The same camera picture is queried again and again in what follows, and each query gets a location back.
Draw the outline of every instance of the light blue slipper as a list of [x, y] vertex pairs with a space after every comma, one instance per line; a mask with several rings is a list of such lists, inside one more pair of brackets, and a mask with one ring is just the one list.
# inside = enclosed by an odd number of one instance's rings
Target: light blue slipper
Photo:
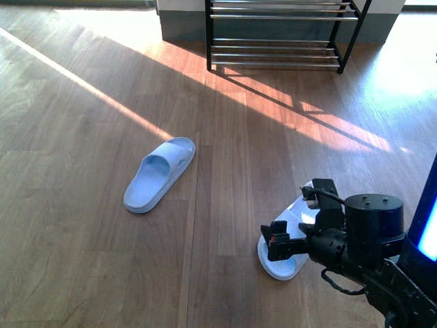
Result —
[[194, 158], [195, 144], [177, 137], [161, 144], [141, 161], [124, 193], [124, 206], [133, 213], [146, 213], [160, 201]]
[[[299, 230], [299, 223], [314, 223], [315, 216], [319, 210], [311, 210], [307, 203], [304, 202], [302, 196], [293, 202], [275, 221], [287, 221], [287, 233], [290, 238], [304, 238], [305, 234]], [[264, 270], [269, 275], [278, 280], [289, 280], [293, 278], [297, 272], [302, 268], [305, 261], [308, 259], [308, 254], [296, 254], [288, 260], [271, 262], [267, 259], [268, 248], [266, 240], [261, 235], [258, 245], [258, 258]]]

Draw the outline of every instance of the black cable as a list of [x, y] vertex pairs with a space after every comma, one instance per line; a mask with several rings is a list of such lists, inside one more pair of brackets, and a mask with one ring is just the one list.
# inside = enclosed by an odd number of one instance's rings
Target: black cable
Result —
[[338, 290], [339, 292], [342, 292], [343, 294], [346, 295], [351, 295], [351, 296], [356, 296], [356, 295], [363, 295], [365, 293], [365, 288], [362, 288], [360, 290], [354, 290], [353, 292], [347, 289], [343, 289], [342, 287], [340, 287], [339, 285], [337, 285], [334, 280], [332, 280], [330, 277], [328, 277], [326, 275], [326, 272], [330, 271], [330, 272], [334, 272], [332, 270], [329, 270], [328, 268], [325, 268], [322, 273], [320, 274], [323, 278], [323, 280], [325, 280], [326, 282], [328, 282], [335, 290]]
[[337, 202], [339, 202], [340, 204], [344, 205], [344, 200], [342, 200], [339, 196], [334, 195], [333, 193], [330, 193], [326, 190], [323, 189], [319, 189], [319, 188], [312, 188], [312, 190], [310, 191], [311, 194], [314, 195], [325, 195], [326, 197], [329, 197], [332, 200], [335, 200]]
[[389, 313], [387, 313], [387, 315], [385, 316], [384, 328], [389, 328], [396, 316], [397, 315], [395, 311], [390, 311]]

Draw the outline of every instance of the slipper strap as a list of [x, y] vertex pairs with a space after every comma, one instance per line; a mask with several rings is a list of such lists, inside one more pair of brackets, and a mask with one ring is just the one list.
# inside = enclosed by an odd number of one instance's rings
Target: slipper strap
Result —
[[170, 166], [169, 175], [171, 176], [178, 169], [181, 160], [188, 160], [190, 152], [174, 143], [165, 142], [157, 147], [157, 149], [151, 152], [147, 157], [149, 156], [159, 156], [166, 160]]

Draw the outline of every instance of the blue light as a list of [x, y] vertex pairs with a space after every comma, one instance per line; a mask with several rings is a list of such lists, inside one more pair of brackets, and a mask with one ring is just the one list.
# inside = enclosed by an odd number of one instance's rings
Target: blue light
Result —
[[433, 261], [437, 260], [437, 202], [434, 203], [431, 215], [419, 241], [419, 250]]

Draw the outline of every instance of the metal bar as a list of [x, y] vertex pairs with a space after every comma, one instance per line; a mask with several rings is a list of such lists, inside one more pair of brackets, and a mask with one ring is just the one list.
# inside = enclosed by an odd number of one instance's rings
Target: metal bar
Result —
[[211, 47], [214, 37], [214, 25], [211, 19], [211, 3], [205, 0], [205, 26], [206, 26], [206, 69], [211, 70]]
[[296, 8], [211, 8], [213, 12], [329, 12], [329, 13], [346, 13], [355, 12], [352, 9], [296, 9]]
[[211, 0], [210, 3], [232, 3], [247, 5], [350, 5], [352, 2], [310, 2], [310, 1], [252, 1], [252, 0]]
[[[341, 5], [340, 6], [340, 9], [345, 9], [346, 8], [346, 6], [345, 5]], [[343, 17], [343, 13], [338, 13], [337, 14], [337, 17]], [[330, 37], [329, 37], [329, 40], [332, 42], [332, 41], [334, 41], [335, 40], [335, 38], [337, 37], [337, 33], [338, 33], [338, 31], [339, 31], [339, 28], [340, 28], [340, 24], [341, 24], [341, 21], [336, 21], [335, 23], [334, 23], [334, 27], [333, 27], [333, 30], [331, 31], [331, 33], [330, 33]]]
[[317, 40], [264, 40], [264, 39], [230, 39], [230, 38], [215, 38], [217, 42], [290, 42], [290, 43], [329, 43], [329, 41], [317, 41]]
[[251, 50], [313, 50], [313, 51], [333, 51], [334, 48], [315, 48], [312, 46], [212, 46], [212, 49], [251, 49]]
[[222, 15], [212, 14], [211, 18], [225, 19], [268, 19], [268, 20], [290, 20], [290, 21], [357, 21], [357, 17], [304, 17], [304, 16], [267, 16], [267, 15]]
[[346, 66], [346, 63], [348, 62], [350, 53], [352, 52], [352, 49], [354, 48], [356, 39], [358, 38], [358, 34], [360, 33], [361, 26], [363, 26], [364, 18], [366, 17], [366, 14], [367, 14], [367, 11], [369, 10], [370, 4], [371, 4], [371, 0], [367, 0], [364, 4], [363, 11], [361, 12], [361, 15], [360, 15], [360, 18], [358, 19], [358, 22], [356, 24], [354, 33], [352, 34], [352, 37], [350, 39], [348, 48], [346, 49], [346, 52], [343, 56], [343, 60], [342, 60], [342, 63], [340, 65], [340, 68], [337, 71], [339, 74], [343, 73], [344, 68]]
[[331, 41], [331, 42], [329, 42], [329, 46], [334, 48], [334, 55], [337, 56], [337, 61], [339, 62], [339, 65], [341, 66], [341, 64], [343, 63], [343, 58], [341, 57], [340, 51], [337, 47], [337, 44], [335, 43], [335, 41]]
[[213, 65], [250, 65], [250, 66], [296, 66], [296, 67], [335, 67], [339, 64], [312, 64], [312, 63], [289, 63], [280, 61], [213, 61]]
[[257, 54], [257, 53], [212, 53], [213, 57], [250, 57], [250, 58], [305, 58], [305, 59], [337, 59], [337, 56], [320, 55], [286, 55], [286, 54]]

